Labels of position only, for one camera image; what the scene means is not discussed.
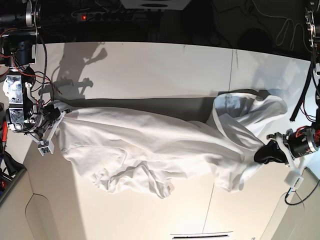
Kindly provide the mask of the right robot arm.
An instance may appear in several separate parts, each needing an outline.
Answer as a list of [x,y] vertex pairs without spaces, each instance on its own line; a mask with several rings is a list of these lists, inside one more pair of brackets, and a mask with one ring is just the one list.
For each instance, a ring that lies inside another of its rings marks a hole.
[[36,73],[31,65],[36,62],[41,5],[37,0],[24,0],[13,12],[0,16],[0,64],[5,73],[3,92],[8,98],[6,122],[15,133],[42,138],[53,128],[60,112],[53,106],[56,86],[47,71]]

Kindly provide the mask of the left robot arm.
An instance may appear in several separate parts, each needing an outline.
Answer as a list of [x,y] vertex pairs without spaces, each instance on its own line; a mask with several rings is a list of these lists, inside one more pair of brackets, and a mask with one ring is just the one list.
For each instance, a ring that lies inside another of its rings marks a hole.
[[305,7],[306,29],[308,31],[310,46],[306,50],[310,52],[310,66],[308,69],[306,81],[302,89],[302,93],[292,112],[290,121],[295,121],[299,110],[305,115],[311,125],[302,126],[295,132],[289,130],[286,134],[280,135],[277,140],[276,133],[272,136],[272,141],[276,142],[277,150],[283,154],[288,154],[287,162],[290,164],[294,158],[304,157],[306,155],[317,152],[320,149],[320,109],[316,109],[316,115],[310,116],[305,111],[305,98],[310,83],[314,83],[315,87],[315,104],[320,105],[320,82],[315,80],[317,72],[317,64],[320,62],[320,2],[318,0],[308,0]]

